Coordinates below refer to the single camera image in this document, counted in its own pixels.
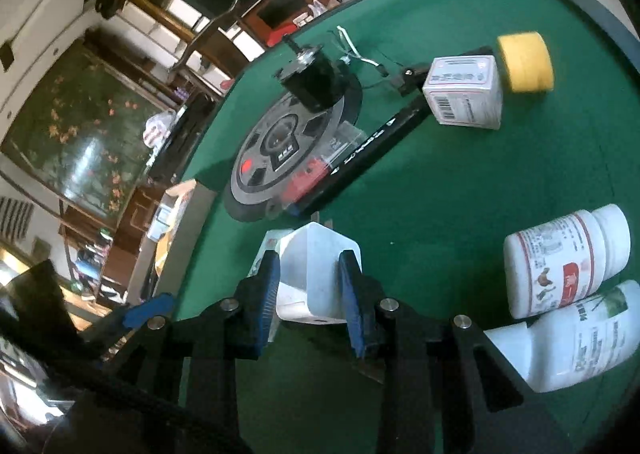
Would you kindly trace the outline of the white power adapter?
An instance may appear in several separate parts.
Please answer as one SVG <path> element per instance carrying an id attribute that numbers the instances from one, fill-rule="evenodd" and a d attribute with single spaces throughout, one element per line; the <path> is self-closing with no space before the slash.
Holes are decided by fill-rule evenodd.
<path id="1" fill-rule="evenodd" d="M 286 322 L 344 324 L 338 259 L 351 250 L 361 264 L 359 245 L 350 238 L 309 222 L 280 240 L 280 284 L 276 312 Z"/>

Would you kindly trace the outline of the wooden chair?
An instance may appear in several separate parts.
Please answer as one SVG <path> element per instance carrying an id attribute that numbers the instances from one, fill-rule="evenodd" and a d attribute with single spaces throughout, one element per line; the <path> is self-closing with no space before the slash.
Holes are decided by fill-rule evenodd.
<path id="1" fill-rule="evenodd" d="M 227 10 L 212 18 L 188 43 L 177 62 L 169 69 L 170 74 L 187 70 L 191 55 L 196 52 L 215 65 L 225 75 L 236 78 L 250 64 L 242 51 L 220 30 L 239 19 L 240 2 L 234 0 Z"/>

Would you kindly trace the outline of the cardboard box tray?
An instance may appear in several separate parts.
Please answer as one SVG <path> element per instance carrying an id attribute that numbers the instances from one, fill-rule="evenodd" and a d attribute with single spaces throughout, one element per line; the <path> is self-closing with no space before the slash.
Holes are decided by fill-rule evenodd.
<path id="1" fill-rule="evenodd" d="M 177 297 L 216 193 L 191 179 L 168 188 L 143 235 L 127 288 L 128 304 Z"/>

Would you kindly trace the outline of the small white medicine box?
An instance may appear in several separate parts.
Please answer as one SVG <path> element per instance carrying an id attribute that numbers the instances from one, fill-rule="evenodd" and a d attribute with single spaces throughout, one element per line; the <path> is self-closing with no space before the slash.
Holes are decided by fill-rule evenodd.
<path id="1" fill-rule="evenodd" d="M 422 93 L 441 125 L 500 129 L 503 97 L 492 54 L 434 58 Z"/>

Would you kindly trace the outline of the clear bag with pink item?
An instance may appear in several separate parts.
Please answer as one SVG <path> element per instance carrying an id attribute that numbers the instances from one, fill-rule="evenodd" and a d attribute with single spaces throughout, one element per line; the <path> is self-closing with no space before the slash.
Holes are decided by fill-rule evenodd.
<path id="1" fill-rule="evenodd" d="M 366 134 L 350 124 L 342 122 L 333 136 L 315 148 L 303 161 L 280 194 L 280 204 L 286 209 L 297 204 L 309 194 L 335 167 L 366 140 Z"/>

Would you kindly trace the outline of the black pen blue ends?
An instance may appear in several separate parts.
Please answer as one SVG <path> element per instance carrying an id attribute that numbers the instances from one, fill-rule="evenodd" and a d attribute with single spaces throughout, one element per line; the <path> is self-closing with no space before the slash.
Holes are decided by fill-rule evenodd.
<path id="1" fill-rule="evenodd" d="M 296 216 L 310 216 L 314 211 L 324 208 L 431 114 L 423 96 L 413 99 L 339 162 L 309 193 L 294 204 L 290 213 Z"/>

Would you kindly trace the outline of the yellow tape roll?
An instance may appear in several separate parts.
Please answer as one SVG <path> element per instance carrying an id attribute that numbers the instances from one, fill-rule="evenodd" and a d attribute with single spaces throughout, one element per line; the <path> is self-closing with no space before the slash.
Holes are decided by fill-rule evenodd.
<path id="1" fill-rule="evenodd" d="M 554 88 L 551 56 L 539 32 L 502 35 L 497 41 L 512 92 L 540 93 Z"/>

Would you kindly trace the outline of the white pill bottle red label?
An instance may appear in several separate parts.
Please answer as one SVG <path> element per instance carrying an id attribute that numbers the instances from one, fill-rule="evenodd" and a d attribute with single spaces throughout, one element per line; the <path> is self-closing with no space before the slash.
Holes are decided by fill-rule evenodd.
<path id="1" fill-rule="evenodd" d="M 503 258 L 512 318 L 587 298 L 626 268 L 630 253 L 629 224 L 615 204 L 576 210 L 508 235 Z"/>

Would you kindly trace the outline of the black side table white legs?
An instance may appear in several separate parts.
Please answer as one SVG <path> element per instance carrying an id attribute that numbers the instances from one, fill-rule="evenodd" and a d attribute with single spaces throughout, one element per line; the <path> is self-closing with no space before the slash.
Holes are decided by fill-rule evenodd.
<path id="1" fill-rule="evenodd" d="M 202 92 L 195 93 L 180 107 L 145 171 L 148 185 L 169 188 L 182 178 L 218 107 L 216 101 Z"/>

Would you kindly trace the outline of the black cylindrical motor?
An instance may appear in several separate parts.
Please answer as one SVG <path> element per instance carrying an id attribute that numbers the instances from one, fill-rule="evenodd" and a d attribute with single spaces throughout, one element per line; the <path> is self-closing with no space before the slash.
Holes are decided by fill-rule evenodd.
<path id="1" fill-rule="evenodd" d="M 291 62 L 274 73 L 274 78 L 313 113 L 331 108 L 340 97 L 331 61 L 321 46 L 300 46 L 288 35 L 283 42 L 294 52 Z"/>

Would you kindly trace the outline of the large green floral painting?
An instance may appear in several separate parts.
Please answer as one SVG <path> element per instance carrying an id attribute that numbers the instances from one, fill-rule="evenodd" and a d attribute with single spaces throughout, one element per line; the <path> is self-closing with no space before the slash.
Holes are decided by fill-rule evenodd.
<path id="1" fill-rule="evenodd" d="M 151 155 L 145 123 L 159 112 L 76 41 L 32 90 L 1 151 L 66 202 L 117 226 Z"/>

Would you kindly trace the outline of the red white plastic bag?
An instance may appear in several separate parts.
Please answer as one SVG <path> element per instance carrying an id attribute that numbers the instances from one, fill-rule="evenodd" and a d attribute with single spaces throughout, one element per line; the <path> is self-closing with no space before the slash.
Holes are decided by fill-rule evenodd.
<path id="1" fill-rule="evenodd" d="M 144 126 L 142 140 L 151 150 L 160 148 L 174 123 L 176 113 L 166 110 L 150 117 Z"/>

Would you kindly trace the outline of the white pill bottle green label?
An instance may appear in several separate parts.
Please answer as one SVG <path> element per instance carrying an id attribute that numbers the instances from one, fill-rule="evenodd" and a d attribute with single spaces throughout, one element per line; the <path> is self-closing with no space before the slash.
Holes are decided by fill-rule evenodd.
<path id="1" fill-rule="evenodd" d="M 620 365 L 639 348 L 639 283 L 615 287 L 485 335 L 534 391 L 568 388 Z"/>

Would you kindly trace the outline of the small black connector block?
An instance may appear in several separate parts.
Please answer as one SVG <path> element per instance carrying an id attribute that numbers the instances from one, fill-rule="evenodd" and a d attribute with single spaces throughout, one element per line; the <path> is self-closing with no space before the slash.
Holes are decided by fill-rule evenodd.
<path id="1" fill-rule="evenodd" d="M 430 69 L 431 65 L 425 63 L 404 67 L 398 74 L 390 76 L 390 85 L 401 96 L 421 91 Z"/>

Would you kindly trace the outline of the round grey table control panel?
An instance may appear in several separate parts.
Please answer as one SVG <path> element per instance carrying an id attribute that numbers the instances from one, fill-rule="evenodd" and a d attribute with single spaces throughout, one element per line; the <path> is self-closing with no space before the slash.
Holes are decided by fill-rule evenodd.
<path id="1" fill-rule="evenodd" d="M 236 153 L 224 190 L 224 208 L 241 222 L 264 218 L 271 201 L 320 145 L 329 142 L 343 122 L 355 125 L 362 87 L 353 73 L 346 91 L 329 110 L 313 113 L 284 92 L 250 129 Z"/>

